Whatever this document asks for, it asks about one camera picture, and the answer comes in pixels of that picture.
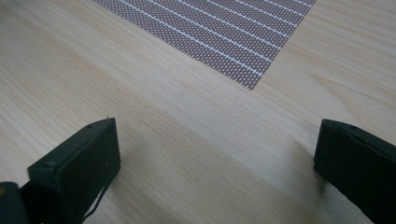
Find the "wood grain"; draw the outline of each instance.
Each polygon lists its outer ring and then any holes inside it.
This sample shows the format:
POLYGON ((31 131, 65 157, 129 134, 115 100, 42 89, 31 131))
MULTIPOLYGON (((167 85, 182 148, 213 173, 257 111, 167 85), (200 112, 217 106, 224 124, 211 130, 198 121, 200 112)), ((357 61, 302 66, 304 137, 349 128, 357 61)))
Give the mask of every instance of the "wood grain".
POLYGON ((115 117, 86 223, 371 223, 315 175, 321 119, 396 144, 396 4, 318 0, 254 91, 89 0, 0 1, 0 181, 115 117))

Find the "white stripe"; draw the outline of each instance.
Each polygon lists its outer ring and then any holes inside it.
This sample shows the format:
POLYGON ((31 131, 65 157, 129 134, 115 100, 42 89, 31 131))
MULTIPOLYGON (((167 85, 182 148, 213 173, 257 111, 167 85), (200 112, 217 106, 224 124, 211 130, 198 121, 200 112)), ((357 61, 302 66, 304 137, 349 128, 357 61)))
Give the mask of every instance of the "white stripe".
POLYGON ((199 24, 199 23, 197 23, 197 22, 195 22, 195 21, 192 21, 192 20, 190 20, 190 19, 187 18, 187 17, 184 17, 184 16, 180 15, 180 14, 176 13, 175 11, 172 11, 171 9, 169 9, 169 8, 167 8, 167 7, 164 7, 164 6, 162 6, 162 5, 160 5, 160 4, 156 3, 156 2, 153 2, 152 0, 149 0, 149 1, 150 1, 151 3, 157 5, 158 7, 161 7, 161 8, 163 8, 163 9, 165 9, 165 10, 167 10, 167 11, 169 11, 169 12, 171 12, 171 13, 177 15, 177 16, 179 16, 180 18, 183 18, 184 20, 191 22, 192 24, 197 25, 197 26, 201 27, 202 29, 204 29, 204 30, 206 30, 206 31, 208 31, 208 32, 210 32, 210 33, 212 33, 212 34, 214 34, 214 35, 217 35, 218 37, 223 38, 223 39, 227 40, 228 42, 231 42, 231 43, 235 44, 235 45, 238 46, 239 48, 249 51, 250 53, 252 53, 252 54, 254 54, 254 55, 256 55, 256 56, 258 56, 258 57, 264 59, 265 61, 267 61, 267 62, 269 62, 269 63, 272 62, 269 58, 264 57, 263 55, 260 55, 258 52, 254 51, 254 50, 251 50, 251 49, 248 49, 247 47, 242 46, 242 45, 236 43, 235 41, 231 40, 230 38, 227 38, 226 36, 220 35, 220 34, 214 32, 214 31, 212 31, 212 30, 210 30, 210 29, 204 27, 203 25, 201 25, 201 24, 199 24))
POLYGON ((241 28, 239 28, 239 27, 237 27, 237 26, 235 26, 235 25, 233 25, 233 24, 231 24, 231 23, 229 23, 229 22, 227 22, 227 21, 224 21, 224 20, 222 20, 222 19, 220 19, 220 18, 217 18, 216 16, 213 16, 212 14, 209 14, 209 13, 207 13, 207 12, 205 12, 205 11, 199 9, 198 7, 192 6, 192 5, 190 5, 190 4, 188 4, 188 3, 185 3, 185 2, 183 2, 183 1, 181 1, 181 0, 177 0, 177 1, 180 2, 180 3, 182 3, 182 4, 187 5, 187 6, 189 6, 189 7, 192 7, 192 8, 194 8, 195 10, 197 10, 197 11, 199 11, 199 12, 202 12, 202 13, 206 14, 207 16, 210 16, 210 17, 212 17, 212 18, 214 18, 214 19, 216 19, 216 20, 218 20, 218 21, 224 22, 224 23, 226 23, 227 25, 232 26, 234 29, 237 29, 237 30, 239 30, 239 31, 241 31, 241 32, 243 32, 243 33, 245 33, 245 34, 247 34, 247 35, 253 36, 254 38, 259 39, 261 42, 264 42, 264 43, 267 44, 267 45, 270 45, 270 46, 272 46, 272 47, 274 47, 274 48, 276 48, 276 49, 280 49, 279 46, 277 46, 277 45, 275 45, 275 44, 272 44, 272 43, 270 43, 270 42, 268 42, 268 41, 266 41, 266 40, 260 38, 259 36, 256 36, 256 35, 254 35, 254 34, 251 34, 250 32, 245 31, 245 30, 243 30, 243 29, 241 29, 241 28))
POLYGON ((268 1, 268 0, 264 0, 264 2, 267 2, 267 3, 272 4, 272 5, 274 5, 274 6, 277 6, 277 7, 281 7, 281 8, 283 8, 283 9, 286 9, 287 11, 292 12, 292 13, 294 13, 294 14, 297 14, 297 15, 299 15, 299 16, 302 16, 302 17, 304 16, 304 15, 301 14, 300 12, 296 12, 296 11, 294 11, 294 10, 288 8, 288 7, 281 6, 281 5, 278 4, 278 3, 271 2, 271 1, 268 1))
POLYGON ((217 3, 214 3, 214 2, 212 2, 212 1, 210 1, 210 0, 206 0, 206 2, 209 2, 209 3, 211 3, 211 4, 215 5, 215 6, 221 7, 221 8, 223 8, 223 9, 229 11, 229 12, 232 12, 232 13, 235 14, 235 15, 238 15, 238 16, 240 16, 240 17, 243 17, 244 19, 246 19, 246 20, 248 20, 248 21, 253 21, 254 23, 259 24, 260 26, 265 27, 265 28, 267 28, 267 29, 270 30, 270 31, 273 31, 273 32, 275 32, 275 33, 277 33, 277 34, 279 34, 279 35, 283 35, 283 36, 285 36, 286 38, 289 38, 288 35, 285 35, 285 34, 283 34, 282 32, 279 32, 278 30, 275 30, 274 28, 272 28, 272 27, 270 27, 270 26, 267 26, 267 25, 265 25, 265 24, 262 24, 261 22, 254 21, 253 19, 251 19, 251 18, 249 18, 249 17, 246 17, 246 16, 244 16, 244 15, 238 13, 238 12, 235 12, 235 11, 233 11, 233 10, 227 8, 227 7, 224 7, 224 6, 222 6, 222 5, 219 5, 219 4, 217 4, 217 3))
POLYGON ((299 1, 299 0, 293 0, 294 2, 298 2, 298 3, 300 3, 300 4, 303 4, 304 6, 306 6, 306 7, 312 7, 312 5, 309 5, 309 4, 307 4, 307 3, 305 3, 305 2, 302 2, 302 1, 299 1))
POLYGON ((161 20, 159 20, 159 19, 157 19, 157 18, 155 18, 155 17, 149 15, 147 12, 145 12, 145 11, 139 9, 138 7, 134 7, 133 5, 127 3, 127 2, 125 2, 125 1, 123 1, 123 0, 117 0, 117 1, 120 1, 120 2, 122 2, 123 4, 125 4, 125 5, 127 5, 127 6, 129 6, 129 7, 134 8, 135 10, 137 10, 137 11, 139 11, 139 12, 145 14, 146 16, 148 16, 148 17, 154 19, 155 21, 158 21, 159 23, 165 25, 166 27, 168 27, 168 28, 170 28, 170 29, 172 29, 172 30, 174 30, 174 31, 176 31, 176 32, 178 32, 178 33, 180 33, 180 34, 186 36, 187 38, 189 38, 189 39, 191 39, 191 40, 193 40, 193 41, 195 41, 195 42, 197 42, 197 43, 199 43, 199 44, 201 44, 201 45, 203 45, 203 46, 205 46, 205 47, 207 47, 207 48, 209 48, 209 49, 215 51, 216 53, 218 53, 218 54, 220 54, 220 55, 222 55, 222 56, 224 56, 224 57, 230 59, 231 61, 233 61, 233 62, 235 62, 235 63, 238 63, 239 65, 245 67, 247 70, 252 71, 254 74, 256 74, 256 75, 258 75, 258 76, 260 76, 260 77, 262 76, 261 73, 257 72, 256 70, 252 69, 251 67, 245 65, 244 63, 241 63, 241 62, 237 61, 236 59, 234 59, 233 57, 230 57, 230 56, 228 56, 227 54, 224 54, 223 52, 221 52, 221 51, 219 51, 219 50, 217 50, 217 49, 214 49, 214 48, 208 46, 206 43, 203 43, 203 42, 201 42, 201 41, 195 39, 194 37, 192 37, 192 36, 190 36, 190 35, 187 35, 187 34, 181 32, 181 31, 179 31, 177 28, 175 28, 175 27, 173 27, 173 26, 171 26, 171 25, 169 25, 169 24, 167 24, 167 23, 165 23, 165 22, 163 22, 163 21, 161 21, 161 20))
POLYGON ((274 17, 274 18, 276 18, 276 19, 278 19, 278 20, 280 20, 280 21, 283 21, 283 22, 285 22, 285 23, 287 23, 287 24, 289 24, 289 25, 292 25, 292 26, 294 26, 294 27, 297 26, 297 24, 294 24, 294 23, 292 23, 292 22, 286 21, 286 20, 284 20, 284 19, 282 19, 282 18, 280 18, 280 17, 278 17, 278 16, 276 16, 276 15, 273 15, 273 14, 267 12, 267 11, 264 11, 264 10, 262 10, 262 9, 256 8, 256 7, 254 7, 254 6, 251 6, 251 5, 249 5, 248 3, 244 3, 244 2, 241 2, 241 1, 239 1, 239 0, 236 0, 236 2, 238 2, 238 3, 240 3, 240 4, 243 4, 243 5, 247 6, 247 7, 251 7, 251 8, 253 8, 253 9, 256 9, 256 10, 262 12, 262 13, 265 13, 265 14, 271 16, 271 17, 274 17))

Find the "black rubber pad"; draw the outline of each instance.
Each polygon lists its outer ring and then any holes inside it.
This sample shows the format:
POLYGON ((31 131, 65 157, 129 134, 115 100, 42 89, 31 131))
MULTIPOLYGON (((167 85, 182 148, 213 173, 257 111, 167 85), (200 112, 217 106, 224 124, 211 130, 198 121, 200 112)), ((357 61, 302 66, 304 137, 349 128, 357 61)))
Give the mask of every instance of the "black rubber pad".
POLYGON ((93 0, 252 90, 315 0, 93 0))
POLYGON ((396 147, 355 126, 324 119, 315 170, 374 223, 396 223, 396 147))

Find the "perforated mat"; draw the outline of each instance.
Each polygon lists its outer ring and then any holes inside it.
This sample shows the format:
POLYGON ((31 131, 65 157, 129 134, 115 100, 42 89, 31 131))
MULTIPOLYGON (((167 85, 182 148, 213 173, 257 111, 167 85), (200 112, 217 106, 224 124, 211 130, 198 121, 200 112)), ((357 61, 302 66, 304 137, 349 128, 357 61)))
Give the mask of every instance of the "perforated mat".
POLYGON ((252 90, 315 0, 93 0, 252 90))

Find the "light wooden surface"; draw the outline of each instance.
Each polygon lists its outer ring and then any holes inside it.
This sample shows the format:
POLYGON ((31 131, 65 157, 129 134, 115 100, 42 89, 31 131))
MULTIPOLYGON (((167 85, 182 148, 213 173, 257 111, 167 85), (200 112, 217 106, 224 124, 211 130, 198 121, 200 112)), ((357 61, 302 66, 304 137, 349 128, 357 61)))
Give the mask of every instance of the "light wooden surface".
POLYGON ((313 155, 324 118, 396 144, 395 11, 318 0, 247 91, 90 0, 0 0, 0 181, 110 116, 122 167, 86 223, 371 223, 313 155))

